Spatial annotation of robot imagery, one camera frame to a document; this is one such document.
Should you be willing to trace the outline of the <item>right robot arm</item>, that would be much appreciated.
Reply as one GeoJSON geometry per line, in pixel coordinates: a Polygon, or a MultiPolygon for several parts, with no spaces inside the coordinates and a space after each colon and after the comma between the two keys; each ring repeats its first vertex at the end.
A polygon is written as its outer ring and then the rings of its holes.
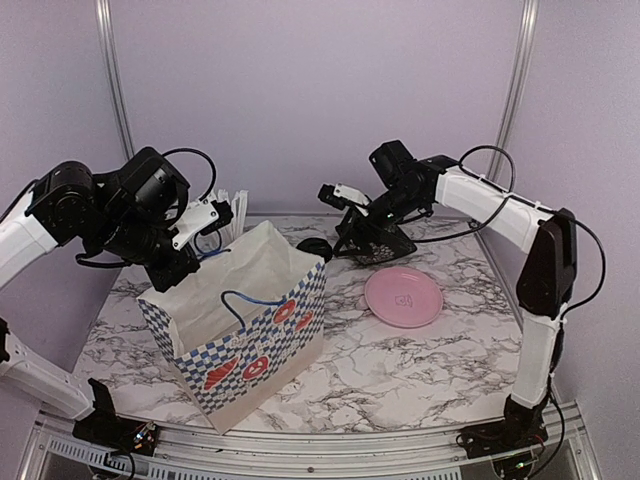
{"type": "Polygon", "coordinates": [[[549,382],[561,343],[561,316],[577,276],[574,215],[551,211],[517,196],[446,155],[416,159],[399,140],[369,157],[386,191],[370,199],[343,184],[321,187],[321,202],[344,212],[337,226],[337,257],[379,264],[416,251],[418,241],[400,228],[411,213],[429,216],[436,204],[454,209],[516,245],[527,256],[516,285],[523,314],[523,344],[516,381],[505,402],[495,438],[515,448],[534,431],[549,399],[549,382]]]}

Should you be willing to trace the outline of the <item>pink plate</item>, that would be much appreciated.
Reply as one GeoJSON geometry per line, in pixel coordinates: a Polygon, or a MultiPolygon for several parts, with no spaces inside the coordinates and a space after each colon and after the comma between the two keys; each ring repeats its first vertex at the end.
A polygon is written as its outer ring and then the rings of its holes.
{"type": "Polygon", "coordinates": [[[371,312],[383,323],[416,329],[432,323],[440,314],[443,294],[425,273],[409,267],[389,267],[372,274],[364,286],[371,312]]]}

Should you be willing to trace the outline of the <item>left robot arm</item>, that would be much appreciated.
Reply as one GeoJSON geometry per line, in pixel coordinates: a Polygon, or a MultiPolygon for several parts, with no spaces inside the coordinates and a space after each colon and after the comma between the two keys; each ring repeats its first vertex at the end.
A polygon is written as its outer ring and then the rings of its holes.
{"type": "Polygon", "coordinates": [[[44,401],[106,445],[125,438],[106,386],[77,378],[35,339],[57,336],[108,273],[133,268],[165,291],[199,267],[184,217],[190,184],[151,147],[96,172],[66,159],[46,163],[1,216],[1,296],[32,307],[1,311],[1,380],[44,401]]]}

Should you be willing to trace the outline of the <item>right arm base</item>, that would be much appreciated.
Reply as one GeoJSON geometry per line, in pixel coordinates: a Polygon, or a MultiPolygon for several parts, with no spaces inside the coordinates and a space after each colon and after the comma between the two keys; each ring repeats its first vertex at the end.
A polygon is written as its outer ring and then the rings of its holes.
{"type": "Polygon", "coordinates": [[[475,459],[542,446],[547,440],[547,430],[538,421],[525,431],[520,427],[510,427],[506,420],[498,420],[462,428],[456,437],[456,444],[465,450],[468,459],[475,459]]]}

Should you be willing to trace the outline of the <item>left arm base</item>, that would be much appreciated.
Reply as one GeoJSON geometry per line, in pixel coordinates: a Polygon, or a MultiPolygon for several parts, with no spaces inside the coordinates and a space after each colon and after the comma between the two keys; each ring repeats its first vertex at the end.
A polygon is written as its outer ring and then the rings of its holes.
{"type": "Polygon", "coordinates": [[[155,423],[119,416],[107,386],[92,378],[88,384],[93,393],[91,409],[86,417],[74,422],[72,435],[122,453],[152,456],[158,436],[155,423]]]}

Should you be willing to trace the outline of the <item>checkered paper bag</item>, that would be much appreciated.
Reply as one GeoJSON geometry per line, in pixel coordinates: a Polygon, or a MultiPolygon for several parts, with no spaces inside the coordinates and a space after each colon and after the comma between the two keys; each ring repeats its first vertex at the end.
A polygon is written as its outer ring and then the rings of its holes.
{"type": "Polygon", "coordinates": [[[138,307],[195,406],[224,434],[320,356],[326,265],[265,220],[138,307]]]}

